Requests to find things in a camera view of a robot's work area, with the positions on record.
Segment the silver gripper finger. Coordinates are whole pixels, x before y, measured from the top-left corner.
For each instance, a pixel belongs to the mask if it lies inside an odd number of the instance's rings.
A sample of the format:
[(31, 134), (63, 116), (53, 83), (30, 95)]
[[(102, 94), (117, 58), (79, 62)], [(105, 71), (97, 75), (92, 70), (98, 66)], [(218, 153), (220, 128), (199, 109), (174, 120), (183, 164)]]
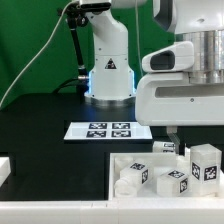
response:
[(177, 135), (177, 130), (178, 130), (178, 128), (176, 126), (167, 126), (166, 127), (166, 133), (167, 133), (169, 139), (175, 145), (175, 152), (179, 153), (180, 139)]

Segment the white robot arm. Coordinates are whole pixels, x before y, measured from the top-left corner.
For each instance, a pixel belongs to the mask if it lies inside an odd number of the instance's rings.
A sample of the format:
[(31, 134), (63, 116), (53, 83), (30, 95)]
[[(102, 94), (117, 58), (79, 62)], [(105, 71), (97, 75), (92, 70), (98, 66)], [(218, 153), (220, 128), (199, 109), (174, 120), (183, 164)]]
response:
[(80, 0), (95, 53), (86, 101), (108, 106), (134, 100), (136, 120), (165, 126), (171, 139), (177, 126), (224, 125), (224, 0), (152, 0), (154, 20), (175, 42), (144, 56), (146, 74), (135, 82), (127, 29), (111, 10), (146, 1)]

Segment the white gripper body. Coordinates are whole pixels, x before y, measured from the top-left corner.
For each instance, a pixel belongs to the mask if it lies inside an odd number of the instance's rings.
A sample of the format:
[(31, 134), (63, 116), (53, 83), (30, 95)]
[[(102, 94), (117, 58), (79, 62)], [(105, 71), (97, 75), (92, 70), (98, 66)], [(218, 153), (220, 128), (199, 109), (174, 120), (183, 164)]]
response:
[(194, 71), (190, 41), (146, 55), (137, 85), (135, 117), (143, 126), (224, 125), (224, 73)]

